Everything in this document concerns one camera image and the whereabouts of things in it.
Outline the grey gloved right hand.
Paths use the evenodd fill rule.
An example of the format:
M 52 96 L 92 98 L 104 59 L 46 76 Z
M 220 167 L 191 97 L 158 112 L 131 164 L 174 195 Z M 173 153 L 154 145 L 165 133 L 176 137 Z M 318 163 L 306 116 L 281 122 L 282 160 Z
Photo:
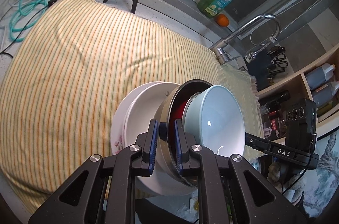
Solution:
M 274 162 L 268 168 L 267 180 L 272 184 L 282 183 L 285 174 L 286 165 L 279 162 Z

